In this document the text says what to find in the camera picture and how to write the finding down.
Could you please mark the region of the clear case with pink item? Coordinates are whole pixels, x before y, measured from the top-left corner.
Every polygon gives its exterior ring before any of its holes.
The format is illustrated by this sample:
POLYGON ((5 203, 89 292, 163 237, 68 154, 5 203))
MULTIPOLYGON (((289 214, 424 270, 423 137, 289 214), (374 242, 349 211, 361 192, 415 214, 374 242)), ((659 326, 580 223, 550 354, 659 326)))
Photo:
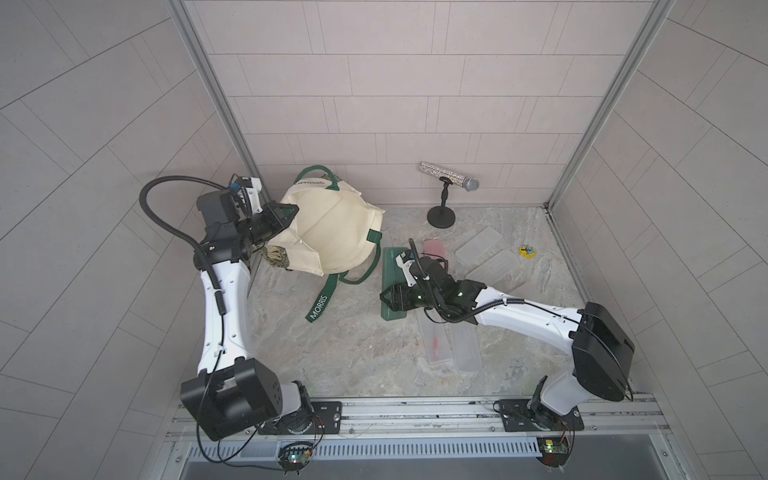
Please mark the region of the clear case with pink item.
POLYGON ((417 311, 416 319, 427 363, 440 365, 452 362, 453 354, 443 325, 430 320, 423 310, 417 311))

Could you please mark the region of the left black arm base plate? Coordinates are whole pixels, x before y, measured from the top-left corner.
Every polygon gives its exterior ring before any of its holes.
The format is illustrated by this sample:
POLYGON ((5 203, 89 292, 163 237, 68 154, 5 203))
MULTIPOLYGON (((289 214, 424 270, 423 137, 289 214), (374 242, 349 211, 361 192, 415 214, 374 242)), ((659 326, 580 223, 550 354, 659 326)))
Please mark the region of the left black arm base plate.
POLYGON ((280 420, 259 426, 260 435, 320 435, 338 434, 343 405, 339 401, 312 401, 312 408, 302 407, 280 420))

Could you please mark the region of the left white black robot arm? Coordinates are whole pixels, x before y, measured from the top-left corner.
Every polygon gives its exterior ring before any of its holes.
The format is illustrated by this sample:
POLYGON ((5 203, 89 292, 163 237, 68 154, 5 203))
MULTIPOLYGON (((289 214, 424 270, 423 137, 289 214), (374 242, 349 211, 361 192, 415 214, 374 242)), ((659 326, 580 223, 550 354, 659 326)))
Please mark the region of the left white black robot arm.
POLYGON ((182 404, 212 441, 268 422, 305 431, 314 412, 306 388, 281 382, 245 340, 251 257, 298 209, 261 203, 255 186, 235 184, 202 195, 197 207, 206 231, 193 254, 205 294, 205 335, 197 375, 181 386, 182 404))

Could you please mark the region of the cream canvas tote bag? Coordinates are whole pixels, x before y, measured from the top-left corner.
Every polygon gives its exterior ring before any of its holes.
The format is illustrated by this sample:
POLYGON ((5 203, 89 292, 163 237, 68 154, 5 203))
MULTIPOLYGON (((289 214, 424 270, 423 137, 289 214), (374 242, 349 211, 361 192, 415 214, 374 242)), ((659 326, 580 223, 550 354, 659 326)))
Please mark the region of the cream canvas tote bag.
POLYGON ((376 270, 384 211, 323 165, 304 168, 282 202, 299 211, 263 253, 273 266, 326 279, 305 316, 312 323, 323 315, 339 283, 362 284, 376 270))

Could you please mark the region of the pink translucent pencil case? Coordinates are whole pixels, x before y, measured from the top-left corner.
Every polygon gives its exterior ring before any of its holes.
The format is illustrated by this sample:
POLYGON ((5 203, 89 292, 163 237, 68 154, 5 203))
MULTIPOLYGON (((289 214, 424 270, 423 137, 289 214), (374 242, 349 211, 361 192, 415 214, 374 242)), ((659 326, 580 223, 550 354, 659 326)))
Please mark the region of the pink translucent pencil case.
POLYGON ((441 240, 428 239, 422 244, 422 254, 434 260, 446 260, 447 253, 441 240))

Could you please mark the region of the ribbed clear pencil case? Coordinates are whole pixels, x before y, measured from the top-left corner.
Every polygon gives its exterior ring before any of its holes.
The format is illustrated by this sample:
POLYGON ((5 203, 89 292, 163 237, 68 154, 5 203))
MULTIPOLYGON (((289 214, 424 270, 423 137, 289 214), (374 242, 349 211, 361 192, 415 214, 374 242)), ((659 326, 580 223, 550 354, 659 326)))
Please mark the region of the ribbed clear pencil case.
POLYGON ((502 250, 466 275, 468 280, 496 287, 505 278, 512 275, 520 266, 519 255, 509 250, 502 250))
POLYGON ((456 369, 467 373, 479 371, 482 368, 482 358, 475 326, 462 322, 451 324, 448 329, 456 369))

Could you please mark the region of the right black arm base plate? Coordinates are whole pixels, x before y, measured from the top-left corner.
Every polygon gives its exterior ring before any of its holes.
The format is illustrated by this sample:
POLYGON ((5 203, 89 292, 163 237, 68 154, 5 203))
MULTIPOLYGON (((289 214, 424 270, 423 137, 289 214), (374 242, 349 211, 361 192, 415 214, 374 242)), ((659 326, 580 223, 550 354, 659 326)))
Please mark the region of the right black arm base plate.
POLYGON ((560 416, 543 406, 531 409, 528 399, 501 399, 493 403, 505 432, 573 432, 582 431, 584 422, 577 407, 560 416))

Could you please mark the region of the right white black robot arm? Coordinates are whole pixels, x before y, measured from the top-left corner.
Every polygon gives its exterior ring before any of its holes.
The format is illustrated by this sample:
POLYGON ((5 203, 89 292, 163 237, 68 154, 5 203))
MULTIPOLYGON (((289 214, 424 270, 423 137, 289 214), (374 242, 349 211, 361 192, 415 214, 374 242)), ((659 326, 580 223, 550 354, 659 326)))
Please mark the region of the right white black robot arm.
POLYGON ((423 310, 451 325, 497 327, 542 341, 566 354, 571 366, 543 377, 523 407, 502 414, 530 422, 543 431, 573 430, 577 407, 599 398, 632 398, 629 373, 634 343, 602 305, 583 308, 545 305, 502 293, 475 280, 456 280, 442 258, 406 250, 384 263, 394 282, 380 299, 394 312, 423 310))

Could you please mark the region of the clear translucent pencil case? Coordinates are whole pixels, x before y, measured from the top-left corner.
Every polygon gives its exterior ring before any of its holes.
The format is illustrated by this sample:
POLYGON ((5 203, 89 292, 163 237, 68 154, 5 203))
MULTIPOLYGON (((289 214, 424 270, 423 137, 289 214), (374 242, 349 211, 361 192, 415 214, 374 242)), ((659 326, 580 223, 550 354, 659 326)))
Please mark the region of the clear translucent pencil case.
POLYGON ((502 235, 492 227, 486 227, 455 252, 456 259, 471 265, 502 239, 502 235))

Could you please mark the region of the green pencil case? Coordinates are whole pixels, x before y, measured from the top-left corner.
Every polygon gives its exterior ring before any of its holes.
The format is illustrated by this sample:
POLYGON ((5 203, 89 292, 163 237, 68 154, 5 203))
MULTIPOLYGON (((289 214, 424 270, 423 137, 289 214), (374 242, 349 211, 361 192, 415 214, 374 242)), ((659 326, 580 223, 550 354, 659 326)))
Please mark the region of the green pencil case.
MULTIPOLYGON (((383 249, 382 257, 382 291, 395 284, 407 284, 404 280, 401 270, 396 265, 396 257, 409 249, 405 247, 387 247, 383 249)), ((394 312, 389 306, 395 299, 381 299, 381 318, 385 321, 402 319, 407 316, 407 312, 394 312)))

